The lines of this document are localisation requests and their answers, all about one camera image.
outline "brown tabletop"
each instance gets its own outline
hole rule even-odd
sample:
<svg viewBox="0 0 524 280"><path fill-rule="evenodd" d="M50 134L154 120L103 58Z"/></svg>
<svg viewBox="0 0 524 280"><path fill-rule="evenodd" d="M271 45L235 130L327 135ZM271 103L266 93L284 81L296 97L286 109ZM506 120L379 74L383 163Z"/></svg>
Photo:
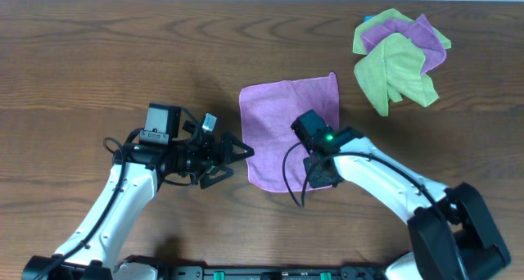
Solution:
<svg viewBox="0 0 524 280"><path fill-rule="evenodd" d="M409 99L382 118L353 68L355 27L394 7L425 13L451 39L431 71L440 99ZM244 87L337 73L341 124L386 154L486 199L513 264L524 273L524 4L2 0L0 2L0 278L51 255L103 189L111 155L143 126L149 102L210 112L241 135ZM221 265L387 264L410 249L405 225L361 188L287 194L251 185L245 162L202 191L164 185L120 258L151 255Z"/></svg>

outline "purple cloth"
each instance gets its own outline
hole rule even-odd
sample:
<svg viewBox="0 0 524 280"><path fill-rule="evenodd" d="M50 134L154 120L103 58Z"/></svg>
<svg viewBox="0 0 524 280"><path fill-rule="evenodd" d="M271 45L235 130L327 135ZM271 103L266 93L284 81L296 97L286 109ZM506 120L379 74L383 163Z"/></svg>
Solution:
<svg viewBox="0 0 524 280"><path fill-rule="evenodd" d="M299 142L291 131L291 123L310 109L338 129L338 84L334 73L316 79L259 84L240 91L243 142L255 150L255 155L247 159L251 183L265 191L287 192L282 159ZM305 149L298 146L287 157L286 176L292 191L302 190L302 160L307 156Z"/></svg>
<svg viewBox="0 0 524 280"><path fill-rule="evenodd" d="M390 18L383 25L375 25L365 31L362 35L362 43L369 54L384 38L393 33L401 33L411 42L422 49L426 60L422 66L421 74L440 65L445 60L445 49L435 30L424 14L420 15L414 22Z"/></svg>

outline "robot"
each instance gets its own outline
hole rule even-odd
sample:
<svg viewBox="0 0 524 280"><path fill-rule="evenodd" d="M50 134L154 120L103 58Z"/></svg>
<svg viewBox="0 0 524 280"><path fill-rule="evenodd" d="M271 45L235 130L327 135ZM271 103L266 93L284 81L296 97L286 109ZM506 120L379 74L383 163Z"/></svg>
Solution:
<svg viewBox="0 0 524 280"><path fill-rule="evenodd" d="M191 137L175 140L182 129ZM291 129L309 157L304 159L312 188L343 181L356 183L390 208L409 230L413 252L385 266L349 265L325 269L244 269L168 266L132 255L118 264L118 254L134 222L163 183L208 188L233 175L227 165L255 153L231 133L216 141L217 119L201 121L185 108L150 104L144 128L124 144L106 138L113 166L102 194L84 221L51 257L33 256L23 280L454 280L492 278L511 256L479 192L466 183L451 188L432 181L384 154L359 131L333 130L314 112L299 116ZM118 147L111 150L108 142ZM239 147L241 153L233 148ZM282 172L285 178L285 159ZM169 174L190 177L189 183L167 180ZM450 225L461 225L452 232Z"/></svg>

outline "wooden table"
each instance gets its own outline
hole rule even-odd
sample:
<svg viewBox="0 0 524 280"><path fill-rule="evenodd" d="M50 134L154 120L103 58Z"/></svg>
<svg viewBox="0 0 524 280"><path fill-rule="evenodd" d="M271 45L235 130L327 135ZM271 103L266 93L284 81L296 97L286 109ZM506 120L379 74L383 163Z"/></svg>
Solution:
<svg viewBox="0 0 524 280"><path fill-rule="evenodd" d="M364 16L426 13L451 39L430 72L440 100L409 99L382 118L360 90L351 51ZM0 278L51 255L100 194L111 167L102 139L124 140L149 102L209 111L241 135L238 94L252 84L339 80L341 123L383 151L486 199L512 251L500 279L524 273L524 11L521 3L2 0L0 2ZM285 195L236 175L205 191L165 185L120 258L207 264L387 264L409 250L406 227L345 183Z"/></svg>

